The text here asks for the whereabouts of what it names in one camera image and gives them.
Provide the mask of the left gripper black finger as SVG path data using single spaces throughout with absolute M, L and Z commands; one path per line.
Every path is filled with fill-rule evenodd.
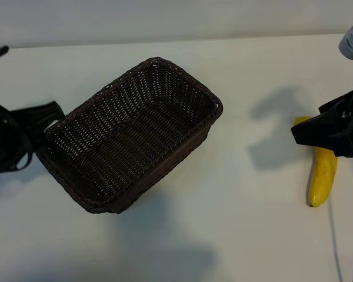
M 46 128 L 54 121 L 64 118 L 61 107 L 55 101 L 42 106 L 14 110 L 11 115 L 28 137 L 32 147 L 41 147 Z

